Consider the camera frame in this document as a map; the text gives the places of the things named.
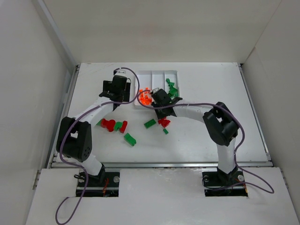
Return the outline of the green 2x3 lego plate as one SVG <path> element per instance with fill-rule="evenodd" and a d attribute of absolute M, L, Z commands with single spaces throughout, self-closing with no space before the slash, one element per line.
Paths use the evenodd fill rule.
<path fill-rule="evenodd" d="M 148 128 L 154 126 L 155 124 L 156 124 L 156 121 L 154 119 L 151 119 L 151 120 L 147 121 L 146 123 L 144 123 L 144 126 L 146 129 L 148 129 Z"/>

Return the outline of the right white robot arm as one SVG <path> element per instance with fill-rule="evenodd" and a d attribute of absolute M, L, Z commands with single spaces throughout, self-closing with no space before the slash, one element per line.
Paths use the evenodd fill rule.
<path fill-rule="evenodd" d="M 218 166 L 217 180 L 219 186 L 234 182 L 237 176 L 237 166 L 234 161 L 235 138 L 238 125 L 227 113 L 227 106 L 217 102 L 216 107 L 206 110 L 201 105 L 191 105 L 180 97 L 171 98 L 165 90 L 156 88 L 150 92 L 158 119 L 167 116 L 184 117 L 205 124 L 209 136 L 217 145 Z"/>

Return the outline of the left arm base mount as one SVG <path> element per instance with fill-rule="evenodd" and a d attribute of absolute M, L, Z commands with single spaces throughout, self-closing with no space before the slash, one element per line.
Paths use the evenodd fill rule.
<path fill-rule="evenodd" d="M 119 196 L 120 172 L 106 172 L 101 183 L 97 179 L 89 177 L 85 191 L 83 191 L 85 186 L 84 172 L 75 174 L 74 178 L 77 179 L 76 197 L 80 197 L 82 193 L 83 197 Z"/>

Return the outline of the orange round lego piece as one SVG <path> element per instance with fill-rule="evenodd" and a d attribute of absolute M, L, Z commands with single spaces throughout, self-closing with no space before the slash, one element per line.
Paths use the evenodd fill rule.
<path fill-rule="evenodd" d="M 143 98 L 140 100 L 143 105 L 150 105 L 152 102 L 151 98 Z"/>

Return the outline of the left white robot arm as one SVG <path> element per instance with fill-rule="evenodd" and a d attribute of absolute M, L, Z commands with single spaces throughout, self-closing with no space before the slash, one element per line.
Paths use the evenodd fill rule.
<path fill-rule="evenodd" d="M 75 117 L 64 117 L 60 123 L 56 150 L 62 162 L 83 169 L 86 182 L 102 184 L 105 166 L 92 154 L 92 129 L 107 114 L 129 102 L 128 78 L 114 75 L 103 81 L 103 90 L 96 101 Z"/>

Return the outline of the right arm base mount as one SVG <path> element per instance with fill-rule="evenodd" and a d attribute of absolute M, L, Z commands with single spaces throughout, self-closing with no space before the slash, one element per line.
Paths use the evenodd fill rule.
<path fill-rule="evenodd" d="M 248 191 L 242 171 L 234 171 L 230 174 L 222 171 L 202 172 L 202 185 L 206 197 L 241 196 L 248 197 Z"/>

